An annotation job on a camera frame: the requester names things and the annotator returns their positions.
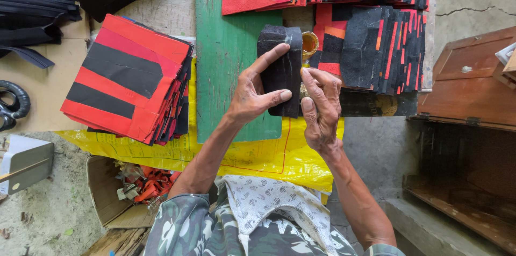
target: cardboard box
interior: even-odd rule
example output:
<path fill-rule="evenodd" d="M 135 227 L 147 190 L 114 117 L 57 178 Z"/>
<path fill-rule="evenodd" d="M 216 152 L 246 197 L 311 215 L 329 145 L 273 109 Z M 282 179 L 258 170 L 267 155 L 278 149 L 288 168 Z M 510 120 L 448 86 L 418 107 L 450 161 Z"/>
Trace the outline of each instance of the cardboard box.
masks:
<path fill-rule="evenodd" d="M 92 156 L 86 164 L 91 199 L 101 225 L 108 229 L 151 227 L 156 213 L 150 214 L 144 204 L 134 206 L 133 201 L 118 199 L 117 189 L 123 184 L 114 178 L 120 168 L 113 161 L 105 156 Z"/>

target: leaf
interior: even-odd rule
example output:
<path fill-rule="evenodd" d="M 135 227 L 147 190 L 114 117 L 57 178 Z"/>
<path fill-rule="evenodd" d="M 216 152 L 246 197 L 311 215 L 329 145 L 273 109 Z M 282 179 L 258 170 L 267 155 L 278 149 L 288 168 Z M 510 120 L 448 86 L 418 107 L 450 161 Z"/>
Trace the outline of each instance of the leaf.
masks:
<path fill-rule="evenodd" d="M 67 235 L 67 236 L 71 236 L 73 234 L 73 229 L 72 228 L 69 228 L 67 229 L 63 234 Z"/>

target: fingernail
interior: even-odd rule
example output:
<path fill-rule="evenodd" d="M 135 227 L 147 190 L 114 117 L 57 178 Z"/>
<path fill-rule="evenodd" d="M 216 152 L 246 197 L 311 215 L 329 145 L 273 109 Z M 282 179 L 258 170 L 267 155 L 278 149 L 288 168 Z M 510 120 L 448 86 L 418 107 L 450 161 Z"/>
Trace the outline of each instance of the fingernail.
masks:
<path fill-rule="evenodd" d="M 308 97 L 304 98 L 304 99 L 302 100 L 302 102 L 301 102 L 301 106 L 303 107 L 303 109 L 304 109 L 305 111 L 310 111 L 310 110 L 312 110 L 312 107 L 313 107 L 313 105 L 312 105 L 312 99 L 311 99 L 311 98 L 308 98 Z"/>
<path fill-rule="evenodd" d="M 287 101 L 288 99 L 292 98 L 292 92 L 287 90 L 280 94 L 281 100 Z"/>

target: plastic bag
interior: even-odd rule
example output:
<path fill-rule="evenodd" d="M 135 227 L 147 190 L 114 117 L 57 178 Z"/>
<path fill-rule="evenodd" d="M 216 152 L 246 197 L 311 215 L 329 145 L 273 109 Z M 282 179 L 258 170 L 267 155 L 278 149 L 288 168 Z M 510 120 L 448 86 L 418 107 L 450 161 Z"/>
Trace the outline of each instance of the plastic bag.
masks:
<path fill-rule="evenodd" d="M 65 140 L 94 155 L 146 165 L 154 168 L 183 171 L 202 144 L 197 144 L 196 71 L 192 61 L 192 76 L 188 86 L 188 134 L 165 146 L 150 147 L 130 138 L 87 132 L 58 131 Z M 282 118 L 280 139 L 232 143 L 224 156 L 217 175 L 236 174 L 287 180 L 322 192 L 331 192 L 333 177 L 324 160 L 308 147 L 304 138 L 304 118 Z M 337 137 L 344 133 L 344 118 L 339 120 Z"/>

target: black foam piece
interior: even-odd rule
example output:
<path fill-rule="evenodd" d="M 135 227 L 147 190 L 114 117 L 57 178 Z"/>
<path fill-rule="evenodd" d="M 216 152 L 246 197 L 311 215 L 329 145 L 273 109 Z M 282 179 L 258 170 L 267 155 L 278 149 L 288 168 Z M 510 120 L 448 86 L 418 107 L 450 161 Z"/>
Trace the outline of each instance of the black foam piece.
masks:
<path fill-rule="evenodd" d="M 258 37 L 256 52 L 258 56 L 268 52 L 276 45 L 285 42 L 290 44 L 290 50 L 271 63 L 261 74 L 265 93 L 287 89 L 292 92 L 292 98 L 269 109 L 273 116 L 298 117 L 299 88 L 301 86 L 302 38 L 299 27 L 286 28 L 266 25 Z"/>

